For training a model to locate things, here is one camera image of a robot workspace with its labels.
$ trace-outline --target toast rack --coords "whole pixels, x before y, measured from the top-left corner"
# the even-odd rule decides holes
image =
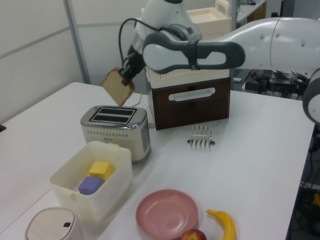
[[[211,127],[194,125],[192,127],[192,134],[190,135],[190,139],[187,142],[191,147],[193,144],[195,145],[195,147],[197,147],[197,145],[199,144],[201,148],[203,144],[204,147],[208,145],[208,147],[210,148],[211,146],[215,145],[215,142],[211,140],[211,134]]]

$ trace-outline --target dark wooden drawer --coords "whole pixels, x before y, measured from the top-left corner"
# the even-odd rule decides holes
[[[193,93],[206,93],[214,88],[209,96],[193,98]],[[190,124],[198,124],[229,117],[230,78],[214,79],[197,84],[152,89],[152,101],[157,130]],[[191,99],[169,100],[169,96],[186,93]]]

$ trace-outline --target banana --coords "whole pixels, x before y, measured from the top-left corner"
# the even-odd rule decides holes
[[[213,211],[208,209],[207,214],[214,216],[224,228],[222,240],[236,240],[236,226],[232,217],[225,211]]]

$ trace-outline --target table surface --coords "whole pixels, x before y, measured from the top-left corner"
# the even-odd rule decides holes
[[[236,22],[239,24],[242,21],[246,20],[247,17],[257,10],[266,0],[257,0],[255,5],[245,5],[241,4],[239,7],[239,12],[236,17]]]
[[[140,107],[145,103],[143,96]],[[85,145],[82,115],[111,104],[101,87],[72,83],[4,124],[1,240],[23,239],[37,212],[59,206],[50,176]],[[229,118],[201,125],[212,128],[215,146],[190,147],[190,125],[150,129],[151,154],[132,166],[128,199],[100,223],[80,218],[84,238],[149,240],[135,222],[138,204],[154,191],[176,189],[196,202],[196,227],[208,239],[222,239],[224,232],[207,209],[228,212],[238,240],[285,239],[314,127],[301,101],[231,91]]]

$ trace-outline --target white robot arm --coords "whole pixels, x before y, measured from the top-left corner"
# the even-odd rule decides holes
[[[141,20],[157,31],[137,24],[128,52],[135,56],[119,71],[128,82],[136,66],[148,66],[159,74],[175,69],[294,71],[308,85],[303,109],[320,125],[320,21],[267,18],[225,36],[201,40],[182,0],[149,0]]]

